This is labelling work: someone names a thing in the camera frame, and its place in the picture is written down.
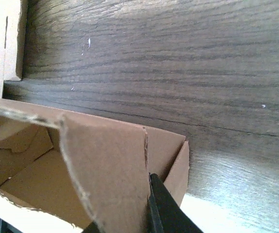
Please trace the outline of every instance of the wood grain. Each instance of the wood grain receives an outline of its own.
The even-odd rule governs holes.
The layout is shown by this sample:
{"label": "wood grain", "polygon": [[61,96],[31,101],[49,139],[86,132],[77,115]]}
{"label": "wood grain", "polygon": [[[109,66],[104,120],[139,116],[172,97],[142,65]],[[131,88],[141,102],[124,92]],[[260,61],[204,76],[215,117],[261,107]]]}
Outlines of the wood grain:
{"label": "wood grain", "polygon": [[24,62],[4,97],[185,134],[189,193],[279,232],[279,0],[30,0]]}

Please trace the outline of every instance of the dark wood surface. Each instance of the dark wood surface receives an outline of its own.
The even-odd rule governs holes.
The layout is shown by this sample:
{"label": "dark wood surface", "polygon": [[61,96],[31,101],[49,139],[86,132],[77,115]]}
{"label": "dark wood surface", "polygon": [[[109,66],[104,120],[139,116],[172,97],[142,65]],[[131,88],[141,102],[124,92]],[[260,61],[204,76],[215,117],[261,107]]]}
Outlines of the dark wood surface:
{"label": "dark wood surface", "polygon": [[186,135],[188,192],[279,232],[279,0],[30,0],[23,75],[5,98]]}

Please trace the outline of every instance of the cardboard box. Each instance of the cardboard box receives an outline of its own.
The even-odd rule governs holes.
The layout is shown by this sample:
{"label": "cardboard box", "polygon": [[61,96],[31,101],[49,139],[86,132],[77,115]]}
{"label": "cardboard box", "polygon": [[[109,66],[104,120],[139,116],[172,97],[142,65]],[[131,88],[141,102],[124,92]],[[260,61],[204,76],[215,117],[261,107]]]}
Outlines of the cardboard box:
{"label": "cardboard box", "polygon": [[3,81],[19,81],[25,42],[27,0],[0,0],[0,98]]}
{"label": "cardboard box", "polygon": [[188,170],[182,135],[0,99],[0,217],[24,233],[145,232],[149,172],[180,204]]}

